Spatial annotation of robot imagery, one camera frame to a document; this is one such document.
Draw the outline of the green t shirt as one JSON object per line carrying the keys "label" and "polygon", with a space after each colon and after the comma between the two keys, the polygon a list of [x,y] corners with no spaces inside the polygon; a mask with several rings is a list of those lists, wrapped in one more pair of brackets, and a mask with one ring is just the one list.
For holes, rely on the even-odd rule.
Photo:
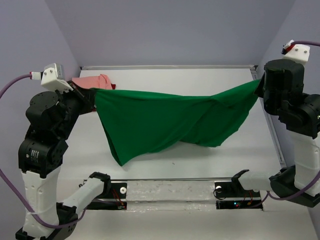
{"label": "green t shirt", "polygon": [[258,85],[253,80],[210,96],[97,89],[95,106],[110,152],[123,166],[177,142],[220,146],[247,119]]}

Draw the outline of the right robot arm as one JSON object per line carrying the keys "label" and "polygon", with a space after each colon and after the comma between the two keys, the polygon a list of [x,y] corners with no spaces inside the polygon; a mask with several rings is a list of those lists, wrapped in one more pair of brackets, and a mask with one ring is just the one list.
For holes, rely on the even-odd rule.
{"label": "right robot arm", "polygon": [[247,191],[275,193],[274,200],[313,208],[320,202],[320,96],[304,89],[305,67],[290,59],[276,59],[264,65],[255,93],[264,110],[278,116],[294,146],[294,165],[278,173],[248,169],[235,174],[230,190],[235,196]]}

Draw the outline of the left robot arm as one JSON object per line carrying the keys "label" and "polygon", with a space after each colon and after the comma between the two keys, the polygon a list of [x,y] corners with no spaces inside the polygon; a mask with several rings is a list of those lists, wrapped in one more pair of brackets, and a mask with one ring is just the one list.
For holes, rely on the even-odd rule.
{"label": "left robot arm", "polygon": [[78,117],[95,108],[94,90],[74,86],[70,91],[35,95],[25,115],[30,126],[18,150],[26,197],[18,240],[64,240],[71,235],[86,207],[110,194],[111,178],[92,173],[85,184],[64,201],[57,201],[58,176]]}

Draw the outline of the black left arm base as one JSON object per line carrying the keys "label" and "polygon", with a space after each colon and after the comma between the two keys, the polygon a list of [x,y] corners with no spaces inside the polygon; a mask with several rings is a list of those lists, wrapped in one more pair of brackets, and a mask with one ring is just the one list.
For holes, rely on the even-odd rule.
{"label": "black left arm base", "polygon": [[121,211],[127,209],[127,183],[112,181],[108,193],[96,197],[87,207],[88,210]]}

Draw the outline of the dark red t shirt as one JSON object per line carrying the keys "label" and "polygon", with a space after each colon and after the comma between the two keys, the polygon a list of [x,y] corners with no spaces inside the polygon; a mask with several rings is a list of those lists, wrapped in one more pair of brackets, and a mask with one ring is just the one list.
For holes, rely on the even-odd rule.
{"label": "dark red t shirt", "polygon": [[[111,88],[113,89],[113,90],[115,90],[116,89],[116,84],[111,84]],[[92,112],[96,112],[97,111],[97,109],[94,107],[93,108],[93,110],[92,110]]]}

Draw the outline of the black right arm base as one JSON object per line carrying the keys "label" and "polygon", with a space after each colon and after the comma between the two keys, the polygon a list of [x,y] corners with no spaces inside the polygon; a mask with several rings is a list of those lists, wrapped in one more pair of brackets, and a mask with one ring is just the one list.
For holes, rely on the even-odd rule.
{"label": "black right arm base", "polygon": [[263,209],[259,192],[244,190],[231,181],[215,182],[213,196],[217,210]]}

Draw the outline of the pink t shirt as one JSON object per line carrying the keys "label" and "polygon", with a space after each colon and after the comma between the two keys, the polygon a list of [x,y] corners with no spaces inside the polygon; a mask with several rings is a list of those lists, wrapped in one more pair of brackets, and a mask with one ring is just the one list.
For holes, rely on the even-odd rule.
{"label": "pink t shirt", "polygon": [[109,77],[105,74],[87,77],[73,77],[71,81],[83,89],[97,88],[103,90],[112,90],[112,83]]}

